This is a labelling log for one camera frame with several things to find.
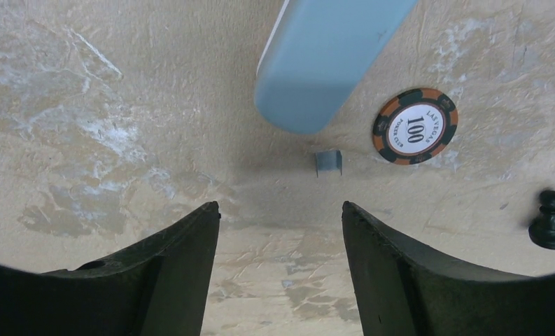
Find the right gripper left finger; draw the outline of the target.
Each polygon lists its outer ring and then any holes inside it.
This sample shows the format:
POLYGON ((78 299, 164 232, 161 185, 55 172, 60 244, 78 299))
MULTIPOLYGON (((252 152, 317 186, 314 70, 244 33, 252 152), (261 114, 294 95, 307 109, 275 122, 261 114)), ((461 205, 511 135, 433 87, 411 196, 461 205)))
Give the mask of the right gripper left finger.
POLYGON ((75 270, 0 265, 0 335, 199 335, 220 218, 207 202, 75 270))

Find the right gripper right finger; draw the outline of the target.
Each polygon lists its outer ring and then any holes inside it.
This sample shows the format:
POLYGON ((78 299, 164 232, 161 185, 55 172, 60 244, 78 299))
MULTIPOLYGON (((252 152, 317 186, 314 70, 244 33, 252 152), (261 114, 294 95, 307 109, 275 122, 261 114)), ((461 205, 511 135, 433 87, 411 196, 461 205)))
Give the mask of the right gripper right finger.
POLYGON ((342 230, 365 335, 555 335, 555 274, 455 258, 353 202, 343 204, 342 230))

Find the blue stapler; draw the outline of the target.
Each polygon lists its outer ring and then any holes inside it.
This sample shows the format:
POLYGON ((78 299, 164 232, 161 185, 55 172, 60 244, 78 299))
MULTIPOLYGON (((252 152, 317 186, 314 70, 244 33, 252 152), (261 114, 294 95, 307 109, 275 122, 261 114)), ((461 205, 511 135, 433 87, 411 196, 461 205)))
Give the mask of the blue stapler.
POLYGON ((287 132, 321 131, 415 5, 284 1, 256 71, 253 101, 260 115, 287 132))

